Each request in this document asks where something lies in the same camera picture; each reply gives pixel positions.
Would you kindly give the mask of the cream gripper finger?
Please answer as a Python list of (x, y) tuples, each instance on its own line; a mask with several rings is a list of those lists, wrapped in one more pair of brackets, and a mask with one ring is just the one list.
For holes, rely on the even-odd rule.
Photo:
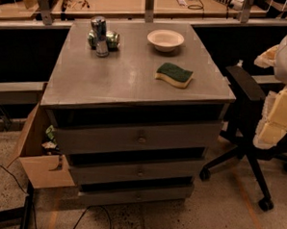
[(257, 148), (268, 150), (287, 134), (287, 87), (280, 92), (268, 93), (261, 115), (253, 143)]

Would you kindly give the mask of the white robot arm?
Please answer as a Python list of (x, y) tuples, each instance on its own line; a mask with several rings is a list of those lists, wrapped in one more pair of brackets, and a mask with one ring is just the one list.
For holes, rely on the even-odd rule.
[(254, 146), (267, 150), (287, 134), (287, 35), (278, 45), (258, 55), (254, 63), (264, 68), (272, 66), (275, 79), (285, 85), (279, 92), (269, 92), (255, 129)]

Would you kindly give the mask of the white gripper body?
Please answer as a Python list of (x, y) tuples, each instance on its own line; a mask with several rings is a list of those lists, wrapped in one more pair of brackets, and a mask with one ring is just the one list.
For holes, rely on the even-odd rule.
[(278, 45), (275, 45), (263, 52), (261, 55), (258, 55), (254, 60), (254, 64), (264, 68), (274, 67), (277, 49)]

